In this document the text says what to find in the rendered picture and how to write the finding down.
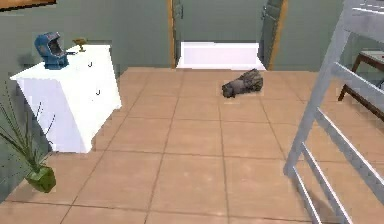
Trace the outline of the brown wooden table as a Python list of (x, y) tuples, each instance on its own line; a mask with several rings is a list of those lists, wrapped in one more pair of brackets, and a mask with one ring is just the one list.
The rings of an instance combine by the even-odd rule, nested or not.
[[(352, 66), (352, 71), (356, 72), (360, 63), (364, 62), (365, 64), (370, 65), (373, 68), (376, 68), (379, 71), (384, 72), (384, 51), (361, 51), (355, 59), (355, 62)], [(376, 117), (381, 119), (384, 122), (384, 112), (378, 109), (376, 106), (371, 104), (364, 97), (359, 95), (356, 91), (352, 90), (349, 86), (344, 85), (340, 95), (338, 97), (339, 101), (342, 101), (345, 94), (348, 93), (360, 104), (362, 104), (366, 109), (373, 113)]]

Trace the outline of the brown framed wall picture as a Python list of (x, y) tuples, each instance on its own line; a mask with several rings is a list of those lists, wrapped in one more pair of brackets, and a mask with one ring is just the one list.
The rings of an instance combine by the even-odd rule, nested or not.
[(57, 0), (0, 0), (0, 12), (53, 5)]

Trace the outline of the blue arcade joystick machine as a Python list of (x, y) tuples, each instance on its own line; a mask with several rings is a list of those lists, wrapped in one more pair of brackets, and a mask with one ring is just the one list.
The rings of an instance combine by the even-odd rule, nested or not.
[(48, 32), (39, 34), (34, 41), (35, 48), (44, 61), (44, 67), (48, 70), (61, 70), (69, 64), (66, 52), (58, 43), (59, 38), (58, 32)]

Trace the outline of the white chest of drawers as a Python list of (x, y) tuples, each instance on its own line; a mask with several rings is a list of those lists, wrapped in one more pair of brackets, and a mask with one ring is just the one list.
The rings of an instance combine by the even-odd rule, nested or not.
[(112, 112), (122, 106), (109, 45), (70, 49), (69, 65), (39, 63), (11, 77), (19, 85), (52, 149), (87, 153)]

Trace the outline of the grey green room door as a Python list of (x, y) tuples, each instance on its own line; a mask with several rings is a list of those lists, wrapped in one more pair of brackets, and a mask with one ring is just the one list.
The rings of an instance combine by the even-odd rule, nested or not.
[(262, 33), (259, 42), (258, 57), (265, 68), (271, 62), (273, 44), (277, 32), (283, 0), (266, 0), (262, 10)]

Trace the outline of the small brass goblet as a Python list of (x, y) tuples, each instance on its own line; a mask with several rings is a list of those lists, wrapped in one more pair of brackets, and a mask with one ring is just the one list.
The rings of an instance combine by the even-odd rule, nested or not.
[(80, 52), (85, 52), (85, 49), (83, 48), (83, 46), (87, 43), (85, 38), (76, 38), (73, 39), (73, 42), (80, 47)]

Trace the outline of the grey crumpled cloth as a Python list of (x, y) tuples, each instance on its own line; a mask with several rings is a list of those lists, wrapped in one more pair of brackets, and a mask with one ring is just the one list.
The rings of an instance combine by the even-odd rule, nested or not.
[(222, 95), (235, 98), (238, 94), (258, 92), (263, 87), (263, 77), (257, 69), (251, 69), (222, 86)]

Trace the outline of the green potted house plant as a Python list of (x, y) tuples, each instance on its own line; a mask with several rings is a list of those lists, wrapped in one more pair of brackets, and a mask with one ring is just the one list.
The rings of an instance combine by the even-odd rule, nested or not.
[(49, 193), (56, 185), (56, 178), (54, 170), (45, 163), (49, 150), (43, 152), (40, 145), (34, 143), (33, 125), (35, 116), (26, 111), (24, 113), (24, 123), (21, 124), (14, 111), (15, 107), (13, 106), (7, 82), (5, 82), (5, 91), (7, 103), (4, 104), (0, 100), (0, 115), (5, 118), (10, 132), (0, 125), (0, 140), (8, 144), (17, 158), (28, 167), (24, 179), (35, 190)]

